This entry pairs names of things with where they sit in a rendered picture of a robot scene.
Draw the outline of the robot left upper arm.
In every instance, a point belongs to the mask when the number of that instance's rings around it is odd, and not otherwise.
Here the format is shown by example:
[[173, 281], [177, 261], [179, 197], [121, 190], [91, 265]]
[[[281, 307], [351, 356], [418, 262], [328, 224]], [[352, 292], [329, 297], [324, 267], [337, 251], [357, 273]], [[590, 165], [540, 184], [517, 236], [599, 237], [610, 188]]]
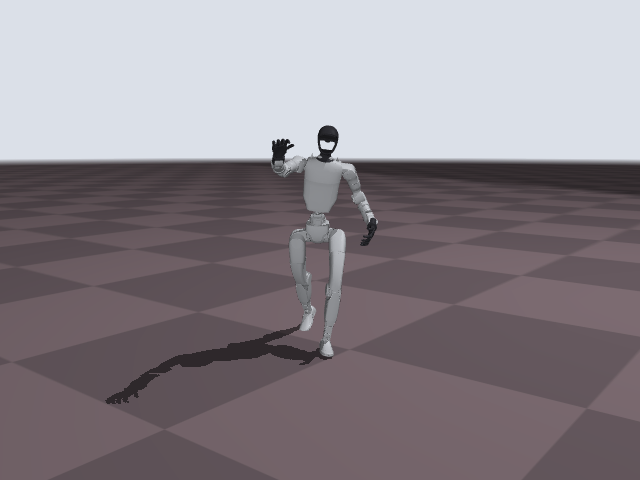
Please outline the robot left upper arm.
[[342, 163], [342, 176], [352, 191], [352, 201], [355, 205], [360, 204], [360, 202], [365, 201], [364, 196], [361, 192], [361, 186], [359, 182], [359, 178], [356, 172], [354, 165], [349, 163]]

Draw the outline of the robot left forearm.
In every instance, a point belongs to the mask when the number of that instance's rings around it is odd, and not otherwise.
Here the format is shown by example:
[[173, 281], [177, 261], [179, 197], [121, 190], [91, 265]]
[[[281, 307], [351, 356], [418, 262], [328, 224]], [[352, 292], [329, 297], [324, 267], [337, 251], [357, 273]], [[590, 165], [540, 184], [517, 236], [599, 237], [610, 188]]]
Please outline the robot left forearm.
[[[361, 191], [362, 192], [362, 191]], [[364, 222], [366, 223], [366, 225], [368, 225], [368, 223], [370, 222], [371, 218], [375, 218], [371, 209], [370, 209], [370, 205], [365, 197], [365, 194], [362, 192], [365, 201], [360, 202], [360, 204], [358, 205], [358, 209], [361, 212], [361, 215], [363, 217]], [[375, 218], [376, 219], [376, 218]], [[376, 219], [376, 225], [378, 224], [378, 221]]]

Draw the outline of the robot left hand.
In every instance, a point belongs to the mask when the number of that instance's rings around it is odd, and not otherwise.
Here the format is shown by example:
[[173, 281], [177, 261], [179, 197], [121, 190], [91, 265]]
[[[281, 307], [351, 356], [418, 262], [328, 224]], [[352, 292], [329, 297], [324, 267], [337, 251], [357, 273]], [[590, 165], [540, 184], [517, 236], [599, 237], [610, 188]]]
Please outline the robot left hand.
[[370, 242], [370, 240], [372, 239], [372, 237], [374, 236], [375, 230], [377, 229], [377, 225], [376, 225], [376, 219], [375, 218], [371, 218], [370, 222], [367, 225], [367, 230], [369, 231], [368, 236], [363, 236], [364, 238], [367, 239], [362, 239], [361, 241], [361, 246], [367, 246]]

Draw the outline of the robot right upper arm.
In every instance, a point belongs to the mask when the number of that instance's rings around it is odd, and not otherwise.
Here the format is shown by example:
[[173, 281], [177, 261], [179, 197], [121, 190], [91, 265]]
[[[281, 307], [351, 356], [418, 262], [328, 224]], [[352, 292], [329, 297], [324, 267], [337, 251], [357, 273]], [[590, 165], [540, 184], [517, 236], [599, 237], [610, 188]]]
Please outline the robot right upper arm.
[[[285, 163], [285, 162], [284, 162]], [[286, 178], [289, 174], [293, 172], [302, 173], [305, 170], [305, 165], [307, 163], [307, 159], [302, 156], [295, 156], [292, 160], [289, 160], [285, 163], [286, 170], [282, 174], [277, 174], [281, 177]]]

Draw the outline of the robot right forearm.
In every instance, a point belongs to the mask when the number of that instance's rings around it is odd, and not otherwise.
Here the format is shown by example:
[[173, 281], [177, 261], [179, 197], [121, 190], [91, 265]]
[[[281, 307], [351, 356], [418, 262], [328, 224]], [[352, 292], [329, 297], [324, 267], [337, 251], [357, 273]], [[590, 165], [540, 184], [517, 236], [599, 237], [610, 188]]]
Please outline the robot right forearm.
[[271, 160], [271, 167], [272, 167], [273, 171], [275, 173], [277, 173], [277, 174], [282, 174], [286, 170], [286, 165], [285, 165], [285, 163], [283, 164], [283, 160], [275, 161], [274, 165], [273, 165], [272, 160]]

